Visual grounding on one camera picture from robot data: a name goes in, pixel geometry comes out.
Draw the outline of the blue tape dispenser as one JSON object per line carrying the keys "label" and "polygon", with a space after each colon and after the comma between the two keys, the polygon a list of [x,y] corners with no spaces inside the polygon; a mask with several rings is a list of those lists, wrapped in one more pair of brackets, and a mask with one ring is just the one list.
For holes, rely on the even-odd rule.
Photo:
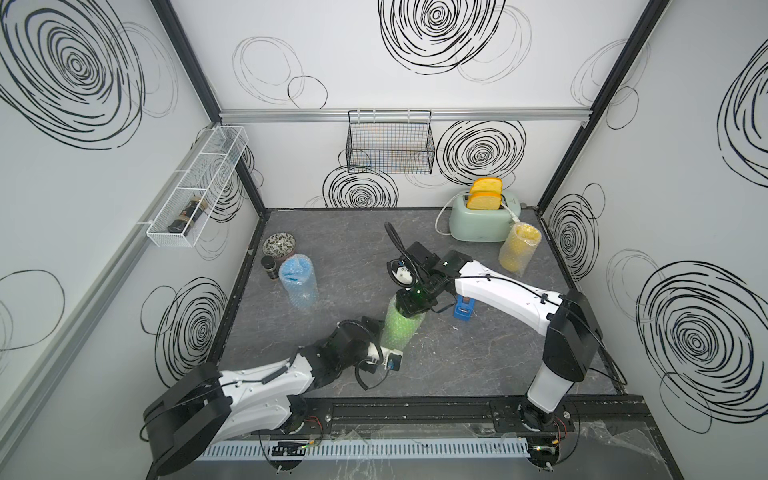
{"label": "blue tape dispenser", "polygon": [[470,321],[474,313],[476,300],[470,297],[458,296],[454,305],[453,317],[461,321]]}

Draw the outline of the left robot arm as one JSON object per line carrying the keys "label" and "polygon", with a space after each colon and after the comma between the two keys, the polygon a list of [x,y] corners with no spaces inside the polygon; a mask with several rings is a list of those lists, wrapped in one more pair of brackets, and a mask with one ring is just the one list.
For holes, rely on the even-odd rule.
{"label": "left robot arm", "polygon": [[282,361],[230,371],[212,362],[194,367],[143,413],[149,478],[181,470],[220,441],[300,429],[308,416],[304,394],[334,382],[347,368],[355,374],[398,370],[402,353],[382,345],[384,326],[370,317],[342,320],[328,337]]}

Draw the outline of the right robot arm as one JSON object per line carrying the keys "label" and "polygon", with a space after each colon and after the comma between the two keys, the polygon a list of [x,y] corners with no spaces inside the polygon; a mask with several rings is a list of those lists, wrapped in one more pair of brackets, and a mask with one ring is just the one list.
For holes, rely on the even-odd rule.
{"label": "right robot arm", "polygon": [[526,392],[524,413],[553,415],[572,386],[585,379],[601,346],[590,302],[576,289],[562,294],[530,286],[455,250],[439,257],[419,242],[402,249],[387,271],[399,286],[395,307],[404,317],[432,310],[448,293],[493,307],[543,336],[542,364]]}

